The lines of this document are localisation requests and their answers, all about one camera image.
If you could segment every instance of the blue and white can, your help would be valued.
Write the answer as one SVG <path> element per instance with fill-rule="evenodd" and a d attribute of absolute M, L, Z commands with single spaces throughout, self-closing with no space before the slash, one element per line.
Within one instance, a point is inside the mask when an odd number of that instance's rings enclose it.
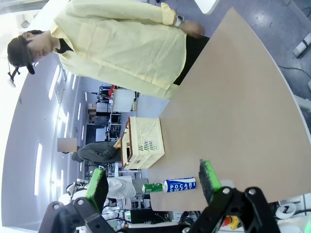
<path fill-rule="evenodd" d="M 194 177 L 165 180 L 163 182 L 163 192 L 177 192 L 196 188 L 196 181 Z"/>

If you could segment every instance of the white chair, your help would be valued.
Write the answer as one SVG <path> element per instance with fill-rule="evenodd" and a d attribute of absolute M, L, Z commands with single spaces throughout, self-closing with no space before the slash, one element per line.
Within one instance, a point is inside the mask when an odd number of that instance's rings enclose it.
<path fill-rule="evenodd" d="M 209 15 L 217 6 L 219 0 L 195 0 L 203 14 Z"/>

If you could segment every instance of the floor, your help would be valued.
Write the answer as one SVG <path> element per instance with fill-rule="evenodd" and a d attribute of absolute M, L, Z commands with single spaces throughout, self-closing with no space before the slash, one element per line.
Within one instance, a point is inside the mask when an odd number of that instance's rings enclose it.
<path fill-rule="evenodd" d="M 194 0 L 164 0 L 179 15 L 186 20 L 196 21 L 206 29 L 206 36 L 211 37 L 220 24 L 226 12 L 234 7 L 245 19 L 256 35 L 263 42 L 275 62 L 284 67 L 297 67 L 311 74 L 311 51 L 299 59 L 293 55 L 294 48 L 308 34 L 296 15 L 283 4 L 282 0 L 220 0 L 210 15 L 204 15 Z M 311 6 L 308 0 L 294 0 L 300 9 Z M 293 93 L 311 100 L 311 91 L 307 86 L 310 78 L 299 70 L 281 69 Z M 127 117 L 158 117 L 168 101 L 149 96 L 140 96 L 137 113 L 125 114 L 122 118 L 125 124 Z M 309 130 L 311 130 L 311 114 L 303 112 Z"/>

